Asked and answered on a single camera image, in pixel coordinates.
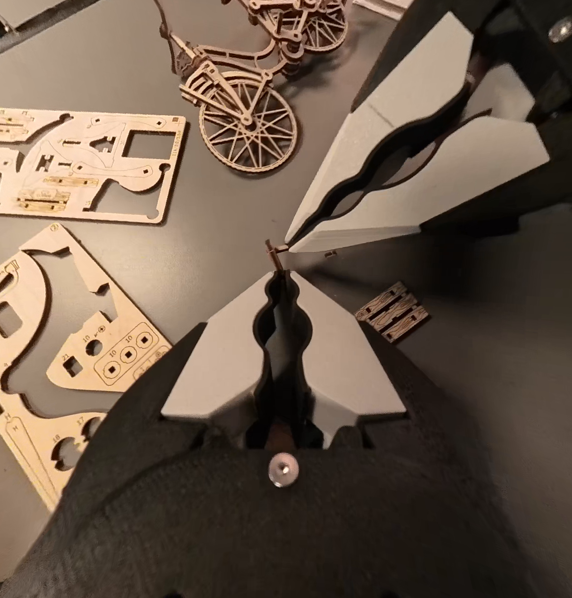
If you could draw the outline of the wooden bicycle model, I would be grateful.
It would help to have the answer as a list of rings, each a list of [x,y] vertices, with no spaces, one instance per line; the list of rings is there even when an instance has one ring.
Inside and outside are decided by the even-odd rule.
[[[349,30],[346,1],[239,1],[265,48],[238,51],[193,45],[170,25],[162,1],[160,35],[170,48],[180,93],[199,108],[201,137],[214,157],[246,175],[281,168],[297,148],[296,115],[275,89],[294,78],[309,55],[332,53]]]

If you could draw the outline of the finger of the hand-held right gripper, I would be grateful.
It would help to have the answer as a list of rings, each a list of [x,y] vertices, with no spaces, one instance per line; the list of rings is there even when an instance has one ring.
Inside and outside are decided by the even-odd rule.
[[[363,188],[388,153],[426,140],[440,121],[453,119],[466,93],[473,33],[452,11],[424,23],[408,11],[396,26],[350,113],[344,119],[285,236],[304,237],[321,210]]]
[[[371,191],[348,213],[316,225],[290,252],[341,249],[420,232],[421,224],[549,161],[527,116],[533,95],[509,63],[492,67],[462,126],[412,175]]]

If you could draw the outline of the large wooden parts sheet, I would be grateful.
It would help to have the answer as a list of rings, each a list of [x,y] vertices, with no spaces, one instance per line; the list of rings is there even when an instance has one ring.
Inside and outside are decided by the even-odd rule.
[[[79,391],[126,392],[171,349],[171,343],[131,301],[80,242],[53,223],[21,245],[0,265],[0,436],[49,512],[72,475],[61,448],[82,454],[106,413],[86,411],[43,417],[19,393],[5,389],[9,371],[33,344],[45,319],[46,276],[32,253],[68,252],[87,290],[108,290],[117,312],[101,311],[70,334],[46,371],[56,386]]]

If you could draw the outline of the rectangular wooden parts sheet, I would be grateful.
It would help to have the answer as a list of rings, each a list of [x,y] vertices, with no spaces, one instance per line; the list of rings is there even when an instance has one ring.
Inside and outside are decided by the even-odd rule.
[[[185,130],[183,116],[0,107],[0,216],[158,224]],[[172,138],[169,156],[129,157],[135,133]],[[156,215],[101,212],[107,183],[159,187]]]

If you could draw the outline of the small slatted wooden panel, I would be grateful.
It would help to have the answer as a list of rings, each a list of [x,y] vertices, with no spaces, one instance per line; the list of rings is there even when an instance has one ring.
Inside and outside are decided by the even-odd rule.
[[[397,281],[355,313],[391,344],[407,337],[431,316],[402,281]]]

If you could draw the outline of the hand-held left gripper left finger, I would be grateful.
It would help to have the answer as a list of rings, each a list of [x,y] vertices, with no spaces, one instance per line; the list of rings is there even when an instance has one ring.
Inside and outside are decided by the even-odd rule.
[[[267,341],[276,330],[279,275],[269,272],[211,316],[171,389],[166,419],[219,429],[237,448],[260,420],[271,386]]]

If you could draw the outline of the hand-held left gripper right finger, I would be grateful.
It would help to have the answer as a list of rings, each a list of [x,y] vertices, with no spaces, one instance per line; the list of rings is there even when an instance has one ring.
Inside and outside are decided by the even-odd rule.
[[[300,274],[284,275],[285,416],[299,449],[327,449],[342,428],[407,409],[356,318]]]

